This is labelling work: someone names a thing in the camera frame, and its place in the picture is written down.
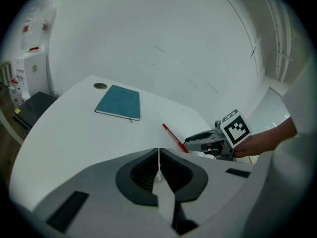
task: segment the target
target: black slot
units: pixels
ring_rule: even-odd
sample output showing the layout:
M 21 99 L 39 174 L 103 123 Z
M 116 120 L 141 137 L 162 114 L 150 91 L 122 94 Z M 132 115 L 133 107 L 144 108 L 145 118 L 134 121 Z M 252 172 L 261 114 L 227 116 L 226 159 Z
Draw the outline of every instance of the black slot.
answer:
M 16 121 L 23 129 L 25 129 L 27 132 L 29 132 L 29 128 L 27 128 L 18 118 L 15 116 L 12 117 L 14 121 Z
M 194 135 L 194 136 L 186 138 L 185 142 L 209 138 L 212 134 L 213 133 L 211 133 L 209 131 L 208 132 L 199 133 L 197 135 Z
M 76 217 L 88 196 L 88 194 L 83 192 L 74 192 L 46 223 L 63 233 Z
M 172 227 L 179 235 L 183 235 L 198 225 L 194 221 L 186 219 L 180 203 L 175 203 Z
M 233 174 L 235 176 L 248 178 L 251 172 L 242 171 L 238 169 L 228 169 L 226 173 Z

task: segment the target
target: white wall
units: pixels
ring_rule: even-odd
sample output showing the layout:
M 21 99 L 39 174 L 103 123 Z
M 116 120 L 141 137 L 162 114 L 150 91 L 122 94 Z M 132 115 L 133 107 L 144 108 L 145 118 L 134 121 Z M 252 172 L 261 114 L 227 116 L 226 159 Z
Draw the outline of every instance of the white wall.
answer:
M 282 98 L 272 89 L 268 89 L 259 105 L 248 117 L 249 126 L 253 134 L 257 134 L 279 126 L 290 117 Z M 255 163 L 258 156 L 251 157 Z
M 268 76 L 264 76 L 256 91 L 253 93 L 253 96 L 241 110 L 245 118 L 248 118 L 254 112 L 269 88 L 273 89 L 280 96 L 283 96 L 289 89 L 289 85 L 287 83 L 281 83 Z
M 57 9 L 49 62 L 59 94 L 97 75 L 192 107 L 213 126 L 243 109 L 261 80 L 228 0 L 49 1 Z M 11 61 L 21 52 L 21 22 L 3 46 Z
M 297 14 L 290 9 L 289 15 L 292 24 L 292 50 L 290 56 L 293 58 L 293 61 L 290 61 L 288 64 L 285 82 L 292 84 L 303 70 L 309 58 L 316 53 L 316 50 Z
M 255 49 L 259 74 L 275 70 L 276 41 L 273 21 L 265 0 L 229 0 L 239 14 Z

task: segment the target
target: white pipe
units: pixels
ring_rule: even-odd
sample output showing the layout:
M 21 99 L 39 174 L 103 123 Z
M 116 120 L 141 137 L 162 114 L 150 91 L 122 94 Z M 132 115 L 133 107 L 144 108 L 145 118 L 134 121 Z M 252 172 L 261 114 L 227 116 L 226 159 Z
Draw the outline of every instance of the white pipe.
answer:
M 288 14 L 288 10 L 286 8 L 286 5 L 280 1 L 282 12 L 284 15 L 285 20 L 285 29 L 286 29 L 286 55 L 291 56 L 291 50 L 292 50 L 292 29 L 291 29 L 291 22 Z M 285 65 L 284 65 L 284 71 L 282 73 L 281 82 L 284 82 L 286 72 L 288 69 L 289 59 L 285 59 Z
M 275 31 L 276 52 L 278 52 L 278 32 L 277 32 L 277 24 L 276 24 L 274 12 L 273 12 L 273 9 L 272 9 L 272 6 L 271 6 L 269 0 L 265 0 L 265 2 L 266 2 L 266 5 L 267 5 L 267 7 L 268 7 L 268 10 L 269 10 L 269 12 L 270 12 L 271 18 L 272 18 L 272 22 L 273 22 L 273 26 L 274 26 L 274 31 Z M 276 56 L 275 75 L 274 75 L 274 77 L 276 77 L 277 66 L 278 66 L 278 56 Z
M 284 47 L 284 43 L 283 43 L 283 28 L 282 28 L 282 21 L 281 21 L 281 17 L 279 14 L 279 9 L 278 6 L 276 4 L 275 0 L 268 0 L 269 3 L 272 6 L 272 11 L 273 11 L 273 15 L 275 17 L 275 21 L 276 21 L 276 27 L 277 27 L 277 34 L 278 34 L 278 52 L 283 53 L 283 47 Z M 278 59 L 278 65 L 277 65 L 277 70 L 275 72 L 275 79 L 279 79 L 279 75 L 280 75 L 280 70 L 281 70 L 281 66 L 282 66 L 282 57 L 281 56 L 277 56 Z
M 288 55 L 286 55 L 286 54 L 282 54 L 282 53 L 280 53 L 280 52 L 276 52 L 279 56 L 281 56 L 281 57 L 283 57 L 283 58 L 285 58 L 285 59 L 288 59 L 288 60 L 290 60 L 290 61 L 292 61 L 293 60 L 293 58 L 291 57 L 291 56 L 288 56 Z
M 10 135 L 20 144 L 23 144 L 22 138 L 19 137 L 19 135 L 15 132 L 15 130 L 11 127 L 9 122 L 6 120 L 4 114 L 2 113 L 2 110 L 0 109 L 0 121 L 2 122 L 3 126 L 6 128 L 6 130 L 10 133 Z

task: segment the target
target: person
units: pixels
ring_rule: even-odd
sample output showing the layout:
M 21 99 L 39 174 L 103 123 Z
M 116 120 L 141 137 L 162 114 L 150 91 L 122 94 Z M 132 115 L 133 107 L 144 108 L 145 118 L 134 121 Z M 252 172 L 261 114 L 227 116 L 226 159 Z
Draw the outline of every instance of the person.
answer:
M 303 71 L 282 97 L 291 117 L 279 126 L 249 136 L 236 146 L 234 156 L 242 158 L 274 150 L 296 134 L 317 131 L 317 56 L 311 56 Z

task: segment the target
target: white sleeve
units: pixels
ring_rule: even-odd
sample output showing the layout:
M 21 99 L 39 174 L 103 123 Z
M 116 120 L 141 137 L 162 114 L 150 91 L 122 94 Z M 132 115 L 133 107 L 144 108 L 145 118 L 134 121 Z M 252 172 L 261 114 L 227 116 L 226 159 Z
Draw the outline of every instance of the white sleeve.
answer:
M 317 57 L 311 56 L 282 100 L 298 133 L 317 131 Z

